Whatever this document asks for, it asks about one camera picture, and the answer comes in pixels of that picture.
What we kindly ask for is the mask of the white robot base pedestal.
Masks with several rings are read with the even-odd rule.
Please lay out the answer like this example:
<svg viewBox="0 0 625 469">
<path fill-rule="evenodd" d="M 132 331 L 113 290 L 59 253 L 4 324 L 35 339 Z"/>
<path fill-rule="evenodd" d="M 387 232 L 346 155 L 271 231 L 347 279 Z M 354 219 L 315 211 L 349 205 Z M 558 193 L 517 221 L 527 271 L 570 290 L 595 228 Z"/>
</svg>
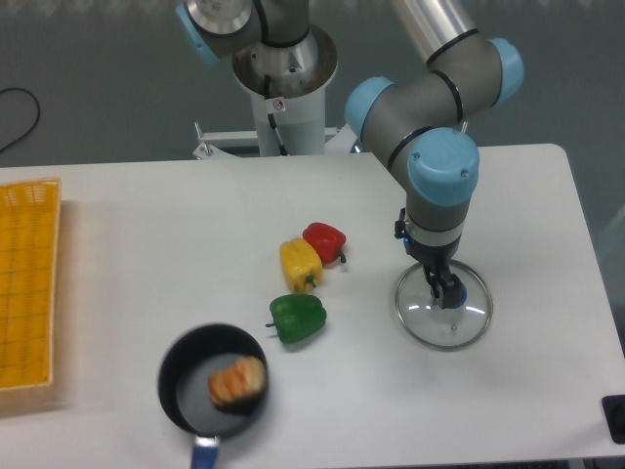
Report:
<svg viewBox="0 0 625 469">
<path fill-rule="evenodd" d="M 349 125 L 328 127 L 325 90 L 338 67 L 331 37 L 311 25 L 299 43 L 272 47 L 256 42 L 233 54 L 236 81 L 248 93 L 253 131 L 204 133 L 196 128 L 193 156 L 234 156 L 257 149 L 261 156 L 343 154 L 357 149 Z"/>
</svg>

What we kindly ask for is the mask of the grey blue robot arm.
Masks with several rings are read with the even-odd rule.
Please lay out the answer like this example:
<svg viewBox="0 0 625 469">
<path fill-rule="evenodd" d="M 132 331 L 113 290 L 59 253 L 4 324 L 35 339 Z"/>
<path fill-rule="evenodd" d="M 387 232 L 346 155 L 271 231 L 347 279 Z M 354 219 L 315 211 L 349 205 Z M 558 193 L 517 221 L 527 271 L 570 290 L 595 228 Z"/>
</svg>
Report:
<svg viewBox="0 0 625 469">
<path fill-rule="evenodd" d="M 457 308 L 466 289 L 450 263 L 479 177 L 477 146 L 457 125 L 513 96 L 523 63 L 508 41 L 483 37 L 458 1 L 396 1 L 394 9 L 427 71 L 407 85 L 363 81 L 344 115 L 405 191 L 396 237 L 437 304 Z M 323 151 L 324 91 L 338 58 L 308 2 L 182 1 L 176 13 L 205 62 L 230 59 L 252 103 L 261 155 Z"/>
</svg>

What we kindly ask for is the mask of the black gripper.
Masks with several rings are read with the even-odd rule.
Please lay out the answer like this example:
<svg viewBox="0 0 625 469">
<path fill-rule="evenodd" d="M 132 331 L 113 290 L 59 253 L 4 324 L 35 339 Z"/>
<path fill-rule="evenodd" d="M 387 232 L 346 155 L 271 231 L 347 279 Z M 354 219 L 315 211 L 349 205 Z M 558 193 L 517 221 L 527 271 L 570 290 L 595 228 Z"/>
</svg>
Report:
<svg viewBox="0 0 625 469">
<path fill-rule="evenodd" d="M 436 269 L 447 265 L 458 250 L 461 239 L 461 226 L 451 230 L 433 232 L 421 228 L 401 208 L 395 221 L 395 238 L 403 242 L 405 252 L 424 265 L 426 282 L 433 298 L 438 298 L 442 309 L 455 309 L 461 306 L 461 280 L 451 272 L 439 276 Z"/>
</svg>

